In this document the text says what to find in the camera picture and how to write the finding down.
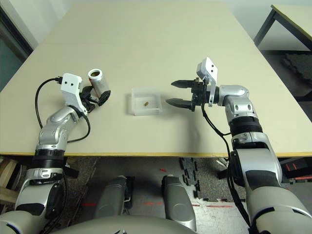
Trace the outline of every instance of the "table leg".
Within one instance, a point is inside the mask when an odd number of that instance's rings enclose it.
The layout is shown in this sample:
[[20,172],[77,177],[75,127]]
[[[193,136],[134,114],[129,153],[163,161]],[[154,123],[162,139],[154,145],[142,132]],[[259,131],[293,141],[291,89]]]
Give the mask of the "table leg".
[[300,40],[305,46],[312,50],[312,40],[304,35],[299,29],[289,23],[284,17],[280,14],[276,13],[274,15],[274,19],[277,20],[280,24],[282,24],[288,31],[290,31],[298,40]]
[[268,30],[271,28],[272,24],[275,21],[275,16],[276,11],[272,10],[267,19],[264,21],[263,25],[261,26],[259,32],[257,33],[257,35],[255,36],[255,38],[253,39],[254,44],[258,47],[258,45],[261,43],[261,41],[263,40],[264,36],[267,34]]

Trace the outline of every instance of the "wall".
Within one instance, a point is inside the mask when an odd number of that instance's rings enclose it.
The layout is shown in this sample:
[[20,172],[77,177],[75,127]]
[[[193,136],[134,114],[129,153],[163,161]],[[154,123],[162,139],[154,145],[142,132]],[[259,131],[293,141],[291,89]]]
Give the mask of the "wall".
[[[1,0],[1,5],[35,48],[76,1],[92,0]],[[251,38],[255,37],[272,4],[272,0],[224,0],[224,2]],[[312,5],[312,0],[275,0],[274,3]],[[307,50],[278,22],[273,24],[259,48]]]

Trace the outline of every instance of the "beige tabletop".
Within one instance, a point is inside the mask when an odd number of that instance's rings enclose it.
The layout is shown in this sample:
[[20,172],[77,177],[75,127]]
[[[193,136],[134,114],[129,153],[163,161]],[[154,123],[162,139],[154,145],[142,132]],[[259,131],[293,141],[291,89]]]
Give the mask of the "beige tabletop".
[[[191,98],[190,89],[170,84],[194,79],[205,57],[218,67],[218,85],[250,90],[278,156],[312,155],[312,124],[305,113],[227,7],[203,1],[76,4],[0,93],[0,153],[33,154],[39,133],[34,98],[44,80],[72,73],[89,85],[87,72],[99,68],[112,94],[89,115],[90,135],[68,144],[66,155],[226,156],[224,142],[200,108],[193,113],[165,102]],[[133,116],[133,87],[156,87],[163,113]],[[63,105],[60,85],[45,85],[39,95],[42,121]],[[229,132],[224,107],[207,108],[207,113]],[[86,131],[82,120],[70,139]]]
[[283,18],[312,40],[312,5],[279,5],[271,6]]

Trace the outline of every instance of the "wire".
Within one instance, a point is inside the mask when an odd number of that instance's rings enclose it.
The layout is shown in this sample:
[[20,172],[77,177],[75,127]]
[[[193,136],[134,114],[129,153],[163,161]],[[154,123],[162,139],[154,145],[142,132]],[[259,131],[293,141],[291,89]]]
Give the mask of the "wire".
[[[62,83],[62,77],[58,77],[58,78],[51,78],[51,79],[47,79],[46,81],[44,81],[37,89],[36,91],[36,96],[35,96],[35,110],[36,110],[36,115],[37,115],[37,120],[38,120],[38,123],[39,123],[39,126],[40,128],[43,128],[43,125],[42,125],[42,122],[41,122],[41,119],[40,119],[40,115],[39,115],[39,111],[38,111],[38,96],[39,96],[39,92],[41,90],[41,88],[48,82],[50,81],[57,81],[59,84]],[[85,139],[89,134],[90,134],[90,131],[91,131],[91,125],[90,125],[90,121],[88,119],[87,116],[85,116],[84,114],[82,114],[83,118],[86,120],[87,124],[88,124],[88,132],[85,136],[81,137],[81,138],[78,138],[78,139],[74,139],[74,140],[69,140],[67,141],[67,143],[72,143],[72,142],[76,142],[76,141],[80,141],[80,140],[83,140]]]
[[88,124],[88,132],[87,132],[87,134],[86,134],[85,136],[81,137],[81,138],[78,138],[78,139],[75,139],[75,140],[69,140],[69,141],[67,141],[67,143],[71,143],[71,142],[76,142],[76,141],[79,141],[79,140],[83,140],[83,139],[87,138],[87,136],[90,134],[90,132],[91,132],[90,121],[89,121],[89,119],[88,119],[87,116],[83,115],[82,117],[86,120],[86,122],[87,122],[87,124]]
[[46,81],[44,81],[37,89],[36,91],[36,96],[35,96],[35,110],[36,110],[36,115],[37,115],[37,119],[38,119],[38,123],[40,125],[40,128],[42,128],[42,123],[41,123],[41,120],[40,120],[40,116],[39,116],[39,111],[38,111],[38,95],[39,95],[39,92],[40,92],[40,89],[48,82],[50,81],[54,81],[54,80],[57,80],[57,78],[51,78],[51,79],[47,79]]
[[55,226],[58,224],[60,218],[62,217],[62,215],[65,211],[65,208],[66,208],[66,205],[68,202],[68,181],[67,181],[67,177],[66,177],[66,174],[64,171],[63,171],[63,178],[64,178],[64,185],[65,185],[65,201],[63,204],[63,209],[62,209],[61,213],[59,214],[59,216],[56,218],[55,222],[43,234],[48,234],[55,228]]
[[228,142],[224,138],[224,136],[229,135],[230,133],[224,134],[224,133],[220,132],[215,127],[215,125],[211,122],[209,117],[207,116],[207,113],[205,111],[205,103],[207,102],[206,95],[205,95],[206,85],[204,85],[203,92],[204,92],[204,95],[203,95],[204,96],[204,102],[201,104],[201,110],[202,110],[203,116],[206,119],[206,121],[208,122],[208,124],[211,126],[211,128],[223,139],[223,141],[224,141],[224,143],[226,145],[226,149],[227,149],[227,152],[228,152],[228,161],[229,161],[229,165],[228,165],[228,169],[227,169],[227,182],[228,182],[228,186],[229,186],[229,189],[230,189],[233,201],[234,201],[237,209],[239,210],[240,214],[242,215],[242,217],[246,221],[247,225],[250,227],[250,221],[249,221],[249,218],[248,218],[248,214],[247,214],[247,212],[246,212],[246,210],[245,210],[245,208],[244,208],[244,206],[243,206],[243,204],[242,204],[242,202],[241,202],[241,200],[239,198],[239,195],[238,195],[238,193],[237,193],[237,191],[236,191],[236,189],[234,187],[233,176],[232,176],[232,173],[231,173],[230,147],[229,147]]

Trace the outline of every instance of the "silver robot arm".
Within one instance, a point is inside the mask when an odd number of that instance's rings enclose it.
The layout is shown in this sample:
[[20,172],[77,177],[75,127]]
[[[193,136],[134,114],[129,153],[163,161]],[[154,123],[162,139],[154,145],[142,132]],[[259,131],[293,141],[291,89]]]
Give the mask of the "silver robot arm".
[[[63,75],[61,91],[65,106],[52,114],[42,127],[32,165],[26,173],[15,210],[0,215],[1,234],[36,234],[47,223],[60,217],[65,200],[60,181],[63,179],[63,156],[68,136],[81,117],[86,119],[89,126],[86,116],[95,107],[90,102],[101,106],[110,95],[108,86],[105,89],[101,82],[103,74],[99,69],[91,70],[89,77],[96,78],[97,82],[94,84],[90,80],[92,86],[85,87],[81,92],[81,77],[69,73]],[[101,96],[91,96],[92,88],[97,88]]]
[[240,85],[217,87],[217,67],[209,58],[198,65],[197,74],[203,83],[198,79],[172,83],[192,88],[192,101],[173,98],[167,102],[192,111],[203,102],[209,107],[213,103],[225,107],[233,147],[228,170],[234,182],[246,189],[250,233],[311,233],[312,216],[292,192],[281,186],[281,166],[262,131],[249,91]]

